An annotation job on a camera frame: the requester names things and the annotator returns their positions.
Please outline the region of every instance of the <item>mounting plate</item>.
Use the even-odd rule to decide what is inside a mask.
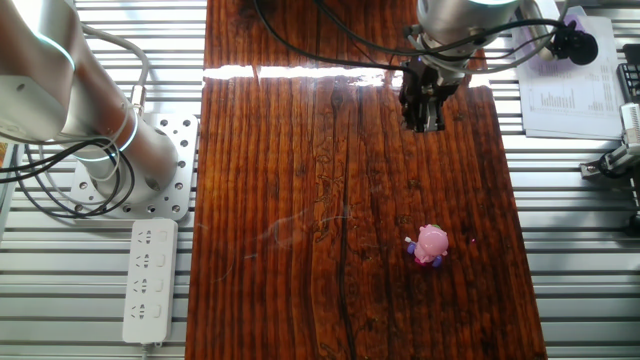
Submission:
[[[152,127],[162,130],[175,145],[179,164],[176,174],[171,184],[149,201],[124,204],[120,209],[96,219],[165,218],[178,221],[189,212],[193,163],[198,138],[198,119],[193,115],[145,114],[144,121]],[[86,168],[81,163],[78,165],[73,176],[71,197],[80,201],[104,200],[105,198],[91,184],[91,177]]]

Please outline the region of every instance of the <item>peppa pig toy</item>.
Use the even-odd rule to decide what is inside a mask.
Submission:
[[[404,241],[409,243],[407,252],[415,255],[416,263],[421,266],[427,266],[429,263],[432,263],[433,267],[440,266],[442,257],[447,255],[449,248],[447,233],[438,225],[421,226],[417,243],[410,238],[405,238]]]

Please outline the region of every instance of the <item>wood grain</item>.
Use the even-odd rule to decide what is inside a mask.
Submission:
[[[328,4],[388,47],[415,22],[414,1]],[[296,46],[366,60],[310,0],[264,6]],[[461,87],[446,130],[414,134],[394,74],[286,51],[251,0],[207,11],[186,358],[545,359],[491,91]],[[429,223],[438,269],[403,241]]]

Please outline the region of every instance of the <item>black cable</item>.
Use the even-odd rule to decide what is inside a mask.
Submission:
[[[418,73],[413,71],[413,70],[411,70],[411,69],[409,69],[409,68],[407,68],[407,67],[394,66],[394,65],[384,65],[384,64],[371,64],[371,63],[364,63],[364,62],[350,61],[350,60],[332,59],[332,58],[327,58],[327,57],[324,57],[324,56],[315,55],[315,54],[312,54],[310,52],[304,51],[304,50],[302,50],[300,48],[297,48],[297,47],[293,46],[292,44],[290,44],[289,42],[287,42],[285,39],[283,39],[273,29],[273,27],[271,26],[271,24],[269,23],[269,21],[265,17],[264,12],[262,11],[262,8],[260,7],[260,0],[253,0],[253,4],[254,4],[254,6],[256,8],[256,12],[258,13],[258,16],[260,17],[260,20],[262,20],[262,23],[267,28],[267,31],[269,32],[269,34],[271,34],[271,36],[273,36],[276,40],[278,40],[287,49],[289,49],[289,50],[291,50],[291,51],[293,51],[293,52],[295,52],[295,53],[297,53],[299,55],[302,55],[302,56],[307,57],[307,58],[312,59],[312,60],[326,62],[326,63],[330,63],[330,64],[406,72],[406,73],[409,73],[411,76],[413,76],[415,78],[416,86],[420,86],[420,76],[418,75]]]
[[[335,16],[335,17],[336,17],[336,19],[340,20],[340,22],[343,22],[343,21],[342,21],[342,19],[340,19],[340,17],[339,17],[336,13],[332,12],[332,15],[333,15],[333,16]],[[367,54],[367,52],[366,52],[366,51],[364,51],[364,49],[363,49],[363,48],[361,48],[361,47],[360,47],[360,45],[358,45],[358,43],[357,43],[355,40],[353,40],[353,38],[349,37],[349,42],[351,43],[351,45],[353,45],[353,47],[355,47],[356,49],[358,49],[358,51],[359,51],[362,55],[364,55],[364,57],[366,57],[367,59],[369,59],[369,61],[371,61],[371,62],[372,62],[372,63],[374,63],[374,64],[377,64],[377,63],[378,63],[377,61],[373,60],[373,58],[372,58],[369,54]]]
[[[27,175],[18,175],[16,177],[12,177],[12,178],[5,178],[5,179],[0,179],[0,184],[7,184],[7,183],[11,183],[11,182],[15,182],[15,181],[20,181],[20,180],[26,180],[26,179],[30,179],[36,175],[42,174],[43,172],[49,170],[50,168],[52,168],[54,165],[56,165],[57,163],[59,163],[60,161],[64,160],[67,156],[77,152],[78,150],[81,150],[87,146],[90,145],[95,145],[97,142],[97,140],[90,140],[87,142],[83,142],[81,144],[73,146],[65,151],[61,151],[60,153],[51,156],[45,160],[41,160],[38,161],[36,163],[33,164],[29,164],[29,165],[22,165],[22,166],[18,166],[15,168],[5,168],[2,170],[12,170],[13,172],[16,173],[16,175],[18,175],[18,173],[20,173],[21,169],[26,169],[26,170],[33,170],[32,172],[30,172]],[[47,163],[46,165],[42,166],[40,169],[35,169],[34,166],[37,165],[41,165],[43,163],[46,163],[46,161],[49,161],[49,163]]]
[[[507,52],[504,55],[500,55],[500,56],[495,56],[495,57],[486,57],[486,56],[470,56],[470,57],[464,57],[464,56],[450,56],[453,59],[457,59],[457,60],[464,60],[464,59],[474,59],[474,60],[500,60],[500,59],[504,59],[506,57],[509,57],[513,54],[515,54],[516,52],[518,52],[519,50],[521,50],[522,48],[524,48],[525,46],[531,44],[532,42],[538,41],[538,40],[542,40],[544,38],[548,38],[551,36],[554,36],[558,31],[552,31],[548,34],[544,34],[544,35],[540,35],[538,37],[535,37],[533,39],[527,40],[525,42],[523,42],[522,44],[520,44],[520,46],[518,46],[517,48],[514,48],[512,50],[510,50],[509,52]]]
[[[89,141],[90,144],[86,144],[86,146],[89,145],[100,145],[100,142],[107,143],[107,140],[102,140],[102,139],[96,139],[95,141]],[[107,150],[104,149],[105,152],[108,154],[108,156],[110,157],[112,163],[114,164],[114,166],[116,166],[116,162],[115,159],[113,159],[112,154]],[[60,159],[58,159],[59,155],[61,153],[56,154],[55,156],[52,156],[50,158],[47,159],[53,159],[55,158],[55,163],[60,162],[62,159],[64,159],[66,156],[69,156],[70,154],[67,154],[65,157],[62,157]],[[131,179],[130,179],[130,186],[129,186],[129,190],[127,191],[127,193],[124,195],[124,197],[118,202],[116,203],[114,206],[110,207],[110,208],[106,208],[106,206],[113,201],[113,199],[115,198],[115,196],[117,196],[118,194],[118,188],[120,187],[120,170],[116,169],[116,186],[114,187],[114,191],[111,193],[111,195],[107,198],[107,200],[105,200],[105,202],[100,205],[98,208],[96,208],[95,210],[92,210],[89,213],[86,214],[82,214],[82,213],[78,213],[74,210],[69,209],[68,207],[64,206],[63,204],[61,204],[59,201],[54,200],[55,197],[46,189],[46,187],[44,186],[44,184],[41,181],[38,181],[38,183],[40,184],[40,186],[42,187],[43,191],[49,196],[49,198],[51,198],[56,204],[60,205],[62,209],[68,211],[69,213],[71,213],[72,215],[68,215],[68,214],[59,214],[59,213],[55,213],[53,211],[47,210],[44,207],[42,207],[40,204],[38,204],[38,202],[31,196],[31,194],[29,193],[29,191],[27,190],[26,186],[24,185],[23,182],[23,176],[20,175],[19,171],[15,171],[16,173],[16,177],[15,179],[17,179],[18,183],[20,184],[20,187],[22,188],[22,191],[24,192],[25,196],[27,197],[27,199],[40,211],[42,211],[43,213],[52,216],[52,217],[57,217],[57,218],[65,218],[65,219],[82,219],[82,218],[86,218],[86,217],[90,217],[90,216],[99,216],[99,215],[104,215],[107,214],[117,208],[119,208],[121,205],[123,205],[127,199],[131,196],[131,193],[133,192],[134,188],[135,188],[135,171],[133,169],[133,166],[131,165],[131,162],[129,161],[129,159],[123,154],[120,153],[119,156],[121,156],[122,160],[124,161],[125,165],[127,166],[127,168],[129,169],[130,175],[131,175]],[[14,152],[13,154],[13,158],[12,158],[12,163],[13,164],[17,164],[17,151]],[[39,180],[39,178],[37,177],[37,175],[40,173],[40,171],[36,172],[34,171],[33,173],[31,173],[30,175],[33,174],[33,176],[36,177],[37,180]]]
[[[104,152],[107,154],[107,156],[109,157],[109,159],[111,160],[111,163],[113,164],[113,166],[118,166],[118,163],[116,162],[116,160],[113,158],[111,152],[108,149],[103,149]],[[33,163],[33,158],[31,157],[31,149],[29,148],[29,145],[25,145],[25,153],[27,154],[27,159],[29,160],[29,163],[32,164]],[[111,192],[111,195],[100,205],[98,206],[95,210],[92,210],[91,212],[88,212],[86,214],[83,214],[81,212],[78,212],[76,210],[73,210],[69,207],[67,207],[66,205],[64,205],[63,203],[61,203],[58,199],[56,199],[56,197],[47,189],[47,187],[45,186],[45,184],[42,182],[42,179],[40,179],[40,176],[36,175],[34,176],[34,178],[36,179],[36,181],[38,182],[38,184],[40,185],[40,188],[42,189],[42,191],[51,199],[51,201],[53,201],[54,203],[56,203],[56,205],[58,205],[61,209],[76,215],[78,217],[88,217],[88,216],[95,216],[95,215],[99,215],[99,213],[102,211],[102,209],[106,209],[106,207],[109,205],[109,203],[116,197],[116,195],[118,194],[118,189],[120,188],[120,182],[121,182],[121,176],[120,176],[120,169],[116,168],[116,183],[115,186],[113,188],[113,191]]]
[[[108,208],[108,209],[104,209],[102,206],[100,206],[98,209],[102,210],[99,213],[96,214],[92,214],[91,216],[99,216],[99,215],[104,215],[107,214],[109,212],[112,212],[113,210],[119,208],[120,206],[122,206],[127,199],[129,198],[129,196],[131,196],[131,193],[133,192],[133,189],[135,188],[135,172],[133,170],[133,167],[131,166],[131,163],[129,162],[129,159],[127,159],[127,157],[124,154],[120,154],[120,156],[122,156],[122,160],[124,161],[124,163],[127,165],[127,167],[129,168],[129,172],[131,175],[131,184],[129,186],[129,190],[127,191],[127,193],[124,195],[124,197],[114,206]],[[27,188],[24,186],[24,183],[22,180],[18,180],[18,184],[20,184],[20,187],[22,188],[22,191],[24,192],[24,195],[27,197],[27,199],[31,202],[31,204],[33,204],[33,206],[35,206],[38,210],[42,211],[43,213],[51,216],[51,217],[56,217],[56,218],[62,218],[62,219],[82,219],[87,217],[87,215],[83,215],[83,216],[77,216],[77,215],[67,215],[67,214],[59,214],[59,213],[55,213],[53,211],[47,210],[44,207],[42,207],[42,205],[38,204],[38,202],[31,196],[31,194],[29,193],[29,191],[27,190]]]
[[[67,156],[78,152],[81,149],[84,149],[85,147],[89,146],[89,145],[94,145],[96,143],[98,143],[100,139],[95,139],[95,140],[87,140],[87,141],[83,141],[80,142],[77,145],[73,145],[71,147],[69,147],[66,150],[63,150],[53,156],[50,156],[46,159],[42,159],[40,161],[37,161],[33,164],[28,164],[28,165],[21,165],[21,166],[16,166],[16,167],[12,167],[12,168],[3,168],[0,169],[0,173],[12,173],[12,172],[16,172],[16,171],[23,171],[23,170],[33,170],[35,167],[37,166],[41,166],[41,165],[45,165],[51,161],[58,161],[60,162],[62,159],[66,158]]]
[[[485,39],[486,37],[490,36],[490,35],[494,35],[497,33],[501,33],[505,30],[509,30],[509,29],[513,29],[513,28],[517,28],[517,27],[524,27],[524,26],[532,26],[532,25],[549,25],[549,26],[554,26],[556,28],[564,28],[567,27],[566,24],[564,24],[563,22],[557,21],[557,20],[551,20],[551,19],[526,19],[526,20],[518,20],[518,21],[513,21],[510,23],[506,23],[500,26],[496,26],[492,29],[489,30],[485,30],[483,32],[480,32],[478,34],[466,37],[464,39],[461,39],[459,41],[453,42],[451,44],[447,44],[447,45],[443,45],[443,46],[439,46],[436,48],[431,48],[431,49],[426,49],[426,50],[411,50],[411,51],[407,51],[407,50],[395,50],[395,49],[390,49],[384,46],[380,46],[376,43],[373,43],[363,37],[361,37],[360,35],[356,34],[355,32],[353,32],[351,29],[349,29],[344,23],[342,23],[340,21],[340,19],[338,19],[336,16],[333,15],[332,11],[326,6],[326,4],[324,4],[323,0],[313,0],[313,2],[316,4],[316,6],[318,7],[318,9],[320,11],[322,11],[326,16],[328,16],[331,21],[333,21],[333,23],[338,26],[340,29],[342,29],[343,32],[345,32],[347,34],[347,36],[353,38],[354,40],[367,45],[373,49],[376,49],[378,51],[382,51],[382,52],[386,52],[388,54],[394,54],[394,55],[399,55],[399,56],[420,56],[420,55],[430,55],[433,56],[435,58],[439,58],[441,60],[445,60],[448,61],[447,57],[445,55],[439,54],[440,52],[443,51],[447,51],[447,50],[451,50],[451,49],[455,49],[457,47],[466,45],[468,43],[471,43],[473,41],[476,40],[482,40]]]

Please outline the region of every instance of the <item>power strip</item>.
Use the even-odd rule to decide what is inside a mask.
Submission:
[[[151,344],[171,333],[178,224],[169,219],[133,223],[122,338]]]

